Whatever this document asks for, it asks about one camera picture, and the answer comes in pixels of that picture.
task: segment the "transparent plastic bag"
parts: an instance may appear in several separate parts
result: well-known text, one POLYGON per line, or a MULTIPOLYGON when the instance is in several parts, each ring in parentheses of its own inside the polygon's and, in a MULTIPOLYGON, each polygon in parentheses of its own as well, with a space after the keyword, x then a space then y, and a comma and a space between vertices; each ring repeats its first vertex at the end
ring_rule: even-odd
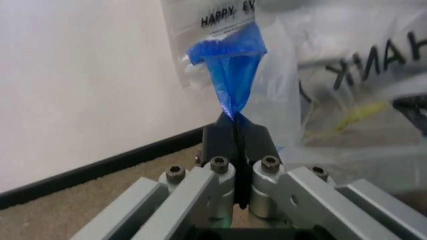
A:
POLYGON ((193 65, 187 50, 203 40, 220 40, 254 21, 255 0, 161 0, 179 81, 195 89, 211 84, 205 64, 193 65))
POLYGON ((256 3, 268 54, 243 114, 269 129, 284 163, 325 165, 338 183, 427 188, 420 126, 391 104, 427 94, 427 3, 256 3))

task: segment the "black baseboard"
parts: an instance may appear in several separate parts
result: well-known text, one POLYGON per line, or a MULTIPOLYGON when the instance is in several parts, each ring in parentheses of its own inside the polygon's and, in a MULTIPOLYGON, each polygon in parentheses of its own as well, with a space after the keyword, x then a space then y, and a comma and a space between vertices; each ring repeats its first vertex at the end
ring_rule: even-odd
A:
POLYGON ((0 210, 111 174, 202 142, 203 127, 0 193, 0 210))

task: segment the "metal cylinder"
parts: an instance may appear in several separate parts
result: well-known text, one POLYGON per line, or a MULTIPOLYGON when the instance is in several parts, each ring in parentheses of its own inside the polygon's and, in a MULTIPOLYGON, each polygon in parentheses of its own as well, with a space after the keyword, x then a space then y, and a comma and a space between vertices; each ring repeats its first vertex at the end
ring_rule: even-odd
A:
POLYGON ((214 156, 209 163, 210 169, 217 174, 224 174, 229 169, 229 159, 225 156, 214 156))
POLYGON ((194 156, 194 164, 195 164, 197 167, 201 167, 201 166, 202 166, 202 152, 201 152, 201 151, 197 151, 197 152, 195 153, 195 156, 194 156))
POLYGON ((266 156, 257 161, 253 167, 252 188, 250 193, 249 211, 263 219, 280 218, 281 213, 276 203, 267 194, 279 181, 280 175, 285 174, 285 168, 278 158, 267 160, 266 156))
MULTIPOLYGON (((206 165, 203 167, 205 169, 212 169, 216 168, 217 166, 212 167, 212 159, 210 162, 206 163, 206 165)), ((231 220, 233 217, 233 205, 234 205, 234 184, 235 184, 235 176, 236 176, 236 169, 231 164, 226 163, 227 170, 222 170, 221 174, 218 174, 219 176, 219 189, 220 192, 218 194, 221 195, 221 198, 219 200, 218 206, 216 207, 216 212, 213 215, 214 219, 220 220, 223 219, 223 221, 220 221, 221 223, 225 225, 231 224, 231 220)))

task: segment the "white wall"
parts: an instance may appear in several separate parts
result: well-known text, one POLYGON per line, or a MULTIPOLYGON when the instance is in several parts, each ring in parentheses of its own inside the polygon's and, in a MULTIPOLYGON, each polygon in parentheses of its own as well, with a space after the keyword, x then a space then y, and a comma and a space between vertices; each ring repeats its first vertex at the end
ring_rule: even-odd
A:
POLYGON ((160 0, 0 1, 0 193, 213 122, 160 0))

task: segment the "black lettering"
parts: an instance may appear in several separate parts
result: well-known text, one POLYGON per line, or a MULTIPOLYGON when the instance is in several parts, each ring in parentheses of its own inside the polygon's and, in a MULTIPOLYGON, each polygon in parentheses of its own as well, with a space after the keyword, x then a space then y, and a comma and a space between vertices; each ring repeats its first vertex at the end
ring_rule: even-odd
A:
POLYGON ((243 12, 248 13, 248 2, 247 1, 243 2, 243 12))
POLYGON ((222 9, 221 18, 225 19, 227 17, 228 10, 227 8, 222 9))
POLYGON ((252 11, 255 10, 255 0, 249 0, 249 6, 252 11))
POLYGON ((349 65, 347 64, 347 62, 344 59, 341 59, 339 61, 339 64, 341 65, 341 69, 337 69, 329 65, 326 66, 327 71, 333 72, 338 75, 335 79, 335 82, 333 83, 334 90, 340 89, 344 77, 349 86, 353 86, 355 84, 355 82, 353 81, 353 76, 349 71, 349 65))
POLYGON ((405 57, 398 50, 398 48, 393 44, 392 40, 389 39, 387 40, 387 45, 385 46, 384 71, 387 71, 387 69, 389 69, 389 64, 391 64, 394 61, 398 61, 400 65, 403 65, 406 63, 405 57), (391 57, 389 57, 389 50, 393 52, 393 55, 391 57))
POLYGON ((353 54, 353 62, 356 64, 357 69, 359 70, 360 77, 362 81, 366 81, 369 77, 369 73, 371 72, 372 64, 375 61, 375 72, 377 75, 381 73, 380 70, 380 58, 378 56, 378 48, 377 46, 372 46, 370 48, 369 56, 367 57, 366 67, 363 69, 362 60, 359 54, 356 52, 353 54))
POLYGON ((410 47, 412 48, 412 58, 414 61, 419 61, 421 59, 420 48, 424 45, 427 45, 427 39, 417 42, 415 39, 415 33, 410 31, 407 34, 409 39, 410 47))
POLYGON ((214 14, 212 13, 211 15, 210 15, 210 17, 209 17, 209 22, 208 22, 208 25, 209 26, 212 26, 212 25, 214 25, 216 22, 215 22, 215 17, 214 17, 214 14))
POLYGON ((228 15, 233 16, 235 14, 235 6, 229 6, 228 11, 230 12, 228 15))
POLYGON ((201 18, 201 27, 205 28, 208 25, 208 16, 201 18))
POLYGON ((219 22, 221 19, 221 11, 216 11, 215 13, 215 21, 219 22))

